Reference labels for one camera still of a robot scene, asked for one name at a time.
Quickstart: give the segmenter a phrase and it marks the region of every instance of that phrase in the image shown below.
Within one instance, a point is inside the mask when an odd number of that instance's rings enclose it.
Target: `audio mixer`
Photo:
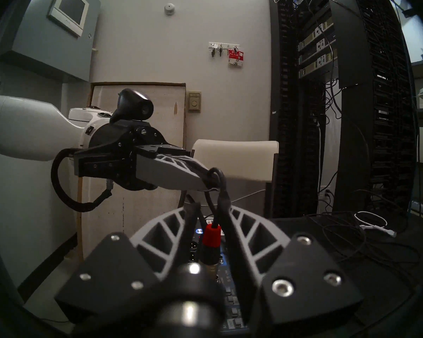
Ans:
[[[213,219],[207,219],[207,223],[211,224]],[[198,249],[199,237],[203,231],[199,221],[196,225],[194,237],[191,242],[190,261],[198,261],[196,251]],[[235,284],[232,280],[231,269],[229,267],[226,249],[225,236],[221,231],[221,257],[220,265],[218,267],[218,275],[216,279],[224,288],[225,297],[225,320],[222,323],[220,332],[222,335],[240,335],[249,336],[249,327],[245,326],[241,318],[240,303],[235,291]]]

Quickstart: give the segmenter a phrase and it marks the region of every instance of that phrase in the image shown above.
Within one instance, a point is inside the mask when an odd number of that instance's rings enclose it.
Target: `screen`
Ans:
[[[82,20],[83,8],[85,8],[85,3],[82,0],[61,0],[59,5],[59,9],[78,25]]]

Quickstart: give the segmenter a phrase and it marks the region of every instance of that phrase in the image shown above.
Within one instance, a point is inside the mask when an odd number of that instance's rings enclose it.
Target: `wooden board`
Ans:
[[[91,106],[115,111],[118,93],[132,88],[149,96],[154,113],[148,122],[173,145],[183,146],[185,86],[173,85],[92,85]],[[105,179],[84,177],[82,201],[94,201],[105,189]],[[115,184],[112,196],[95,210],[82,213],[82,247],[86,258],[109,233],[132,236],[147,221],[177,208],[180,191],[157,188],[153,191],[128,191]]]

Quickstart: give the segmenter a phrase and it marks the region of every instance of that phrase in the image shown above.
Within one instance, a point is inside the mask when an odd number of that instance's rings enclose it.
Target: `chair backrest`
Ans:
[[[195,159],[207,168],[221,169],[227,178],[271,182],[279,143],[198,139],[192,149]]]

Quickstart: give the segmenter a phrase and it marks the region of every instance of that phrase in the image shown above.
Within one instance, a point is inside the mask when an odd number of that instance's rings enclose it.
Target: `table surface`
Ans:
[[[402,230],[405,220],[389,213],[381,214],[388,222],[388,228]],[[314,217],[320,224],[330,223],[324,217]],[[306,217],[274,219],[275,224],[289,237],[298,232],[309,233],[334,257],[341,256],[335,251],[323,234],[323,230],[316,223]],[[420,253],[418,264],[402,264],[402,268],[409,271],[416,279],[413,293],[398,275],[391,269],[379,265],[368,258],[350,258],[340,262],[339,266],[354,282],[364,296],[360,308],[355,316],[344,326],[320,336],[348,337],[361,332],[369,326],[369,336],[398,336],[419,337],[423,331],[423,219],[410,215],[406,230],[393,238],[377,230],[367,230],[367,234],[379,241],[401,243],[414,247]],[[396,261],[416,261],[417,255],[410,249],[377,244],[386,254]],[[354,250],[344,243],[338,244],[340,249]]]

